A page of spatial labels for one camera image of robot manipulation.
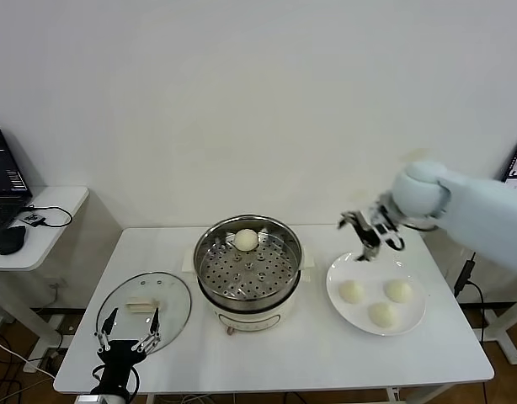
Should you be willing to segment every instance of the glass lid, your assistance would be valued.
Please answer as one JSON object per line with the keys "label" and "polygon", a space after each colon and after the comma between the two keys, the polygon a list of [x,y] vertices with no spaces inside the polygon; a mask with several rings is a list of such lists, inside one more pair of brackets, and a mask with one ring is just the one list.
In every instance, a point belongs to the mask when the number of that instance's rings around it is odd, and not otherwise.
{"label": "glass lid", "polygon": [[108,341],[144,340],[158,334],[153,349],[171,343],[184,329],[191,312],[191,295],[178,277],[165,272],[140,274],[113,290],[98,311],[96,335]]}

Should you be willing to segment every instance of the computer mouse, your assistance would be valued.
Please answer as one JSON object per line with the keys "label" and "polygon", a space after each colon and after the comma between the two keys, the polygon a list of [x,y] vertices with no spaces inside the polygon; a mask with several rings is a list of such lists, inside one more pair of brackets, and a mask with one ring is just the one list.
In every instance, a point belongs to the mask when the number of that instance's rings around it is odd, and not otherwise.
{"label": "computer mouse", "polygon": [[9,227],[0,232],[0,255],[13,254],[24,245],[25,226]]}

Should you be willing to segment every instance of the steamed bun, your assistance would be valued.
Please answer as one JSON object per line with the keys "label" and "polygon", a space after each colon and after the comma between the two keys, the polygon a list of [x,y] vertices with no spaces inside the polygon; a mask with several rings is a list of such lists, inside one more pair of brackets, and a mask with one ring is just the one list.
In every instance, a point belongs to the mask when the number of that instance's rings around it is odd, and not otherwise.
{"label": "steamed bun", "polygon": [[236,233],[233,244],[240,251],[254,250],[259,244],[259,235],[251,229],[242,229]]}
{"label": "steamed bun", "polygon": [[391,328],[399,323],[397,310],[390,303],[380,302],[369,306],[369,318],[381,328]]}
{"label": "steamed bun", "polygon": [[347,280],[339,286],[339,295],[344,301],[355,305],[363,300],[365,291],[363,289],[363,285],[360,282],[355,280]]}
{"label": "steamed bun", "polygon": [[407,303],[413,297],[412,286],[406,280],[391,280],[384,289],[386,296],[396,303]]}

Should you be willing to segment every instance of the white plate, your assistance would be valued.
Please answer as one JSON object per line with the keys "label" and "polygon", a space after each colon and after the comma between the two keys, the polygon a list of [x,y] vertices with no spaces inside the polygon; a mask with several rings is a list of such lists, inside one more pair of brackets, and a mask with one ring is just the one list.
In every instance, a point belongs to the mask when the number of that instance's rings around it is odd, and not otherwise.
{"label": "white plate", "polygon": [[[424,287],[396,261],[358,262],[351,252],[337,258],[328,270],[326,288],[328,296],[339,314],[354,326],[382,336],[399,335],[413,330],[425,314]],[[404,279],[413,289],[413,298],[408,303],[389,300],[384,286],[390,280]],[[347,280],[360,282],[365,290],[364,299],[358,304],[350,304],[339,295],[339,286]],[[369,306],[384,301],[391,303],[399,314],[399,323],[392,328],[378,327],[369,318]]]}

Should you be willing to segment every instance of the laptop screen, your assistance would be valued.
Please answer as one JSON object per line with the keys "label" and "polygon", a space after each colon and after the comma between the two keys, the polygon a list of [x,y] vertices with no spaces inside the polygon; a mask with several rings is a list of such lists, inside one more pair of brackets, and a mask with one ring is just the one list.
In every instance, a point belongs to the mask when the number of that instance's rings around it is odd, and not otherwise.
{"label": "laptop screen", "polygon": [[30,195],[0,131],[0,195]]}

